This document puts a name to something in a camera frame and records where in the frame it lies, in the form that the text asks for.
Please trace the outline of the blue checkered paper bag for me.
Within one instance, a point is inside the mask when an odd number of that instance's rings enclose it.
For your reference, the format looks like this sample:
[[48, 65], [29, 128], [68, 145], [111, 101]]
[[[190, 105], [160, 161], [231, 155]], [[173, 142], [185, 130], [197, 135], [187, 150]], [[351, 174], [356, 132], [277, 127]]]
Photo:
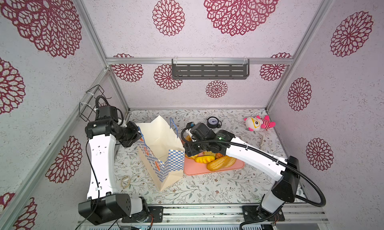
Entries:
[[158, 116], [150, 123], [137, 123], [141, 139], [139, 157], [158, 191], [183, 178], [185, 149], [173, 118]]

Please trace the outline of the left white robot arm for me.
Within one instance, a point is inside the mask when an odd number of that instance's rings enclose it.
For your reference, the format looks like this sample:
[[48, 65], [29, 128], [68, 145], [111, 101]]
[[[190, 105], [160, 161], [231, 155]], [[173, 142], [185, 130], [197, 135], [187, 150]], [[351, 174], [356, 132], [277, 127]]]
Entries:
[[87, 200], [78, 205], [79, 214], [95, 226], [126, 217], [137, 222], [148, 220], [146, 200], [118, 193], [114, 175], [115, 146], [120, 143], [127, 148], [138, 141], [138, 126], [131, 121], [119, 125], [112, 119], [103, 119], [89, 122], [85, 132], [90, 146], [87, 157], [91, 180]]

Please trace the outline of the brown croissant bread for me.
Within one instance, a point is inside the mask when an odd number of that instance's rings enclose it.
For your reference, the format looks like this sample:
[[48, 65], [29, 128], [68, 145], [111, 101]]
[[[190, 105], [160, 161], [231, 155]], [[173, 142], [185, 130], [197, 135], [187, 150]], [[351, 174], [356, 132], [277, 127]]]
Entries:
[[220, 153], [216, 153], [215, 154], [215, 157], [216, 157], [216, 159], [219, 159], [219, 158], [221, 158], [221, 157], [223, 157], [224, 155], [222, 155], [222, 154], [220, 154]]

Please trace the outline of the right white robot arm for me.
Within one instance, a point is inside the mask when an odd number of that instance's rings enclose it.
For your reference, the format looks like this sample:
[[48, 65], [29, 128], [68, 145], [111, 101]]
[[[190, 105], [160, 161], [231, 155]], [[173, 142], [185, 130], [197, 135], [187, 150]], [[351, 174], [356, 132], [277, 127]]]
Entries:
[[203, 160], [203, 152], [212, 152], [214, 160], [207, 163], [211, 172], [228, 168], [241, 160], [274, 180], [272, 188], [262, 198], [260, 212], [272, 214], [283, 204], [295, 201], [299, 185], [299, 175], [295, 173], [299, 169], [296, 158], [278, 158], [254, 148], [231, 132], [220, 130], [214, 133], [203, 123], [188, 123], [181, 132], [181, 139], [188, 157]]

